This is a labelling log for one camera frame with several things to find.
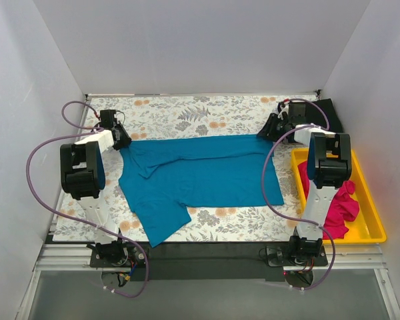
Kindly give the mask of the teal blue t shirt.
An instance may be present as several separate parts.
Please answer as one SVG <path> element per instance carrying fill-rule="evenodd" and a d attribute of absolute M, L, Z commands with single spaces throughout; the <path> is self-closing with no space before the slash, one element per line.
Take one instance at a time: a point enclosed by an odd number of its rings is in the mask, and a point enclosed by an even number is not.
<path fill-rule="evenodd" d="M 283 205 L 273 144 L 256 135 L 134 141 L 119 186 L 152 247 L 191 221 L 190 207 Z"/>

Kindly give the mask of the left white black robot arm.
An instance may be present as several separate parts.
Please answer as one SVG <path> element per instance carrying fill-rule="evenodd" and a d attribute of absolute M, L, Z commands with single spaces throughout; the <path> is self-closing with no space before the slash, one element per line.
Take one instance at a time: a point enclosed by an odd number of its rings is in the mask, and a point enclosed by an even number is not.
<path fill-rule="evenodd" d="M 60 147 L 61 186 L 81 206 L 86 220 L 117 234 L 119 228 L 103 193 L 106 176 L 102 153 L 129 146 L 131 138 L 114 109 L 99 112 L 98 126 L 103 128 L 100 133 Z"/>

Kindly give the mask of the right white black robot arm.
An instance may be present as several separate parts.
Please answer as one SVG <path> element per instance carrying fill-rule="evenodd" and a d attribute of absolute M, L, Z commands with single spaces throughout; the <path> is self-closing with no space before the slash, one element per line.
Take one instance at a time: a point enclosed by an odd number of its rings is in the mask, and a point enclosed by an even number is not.
<path fill-rule="evenodd" d="M 318 103 L 305 99 L 285 99 L 278 103 L 258 137 L 297 142 L 308 148 L 306 174 L 309 186 L 306 205 L 287 242 L 266 247 L 266 261 L 271 267 L 312 265 L 323 258 L 323 238 L 332 240 L 325 228 L 331 203 L 351 172 L 351 138 L 332 128 L 326 112 Z"/>

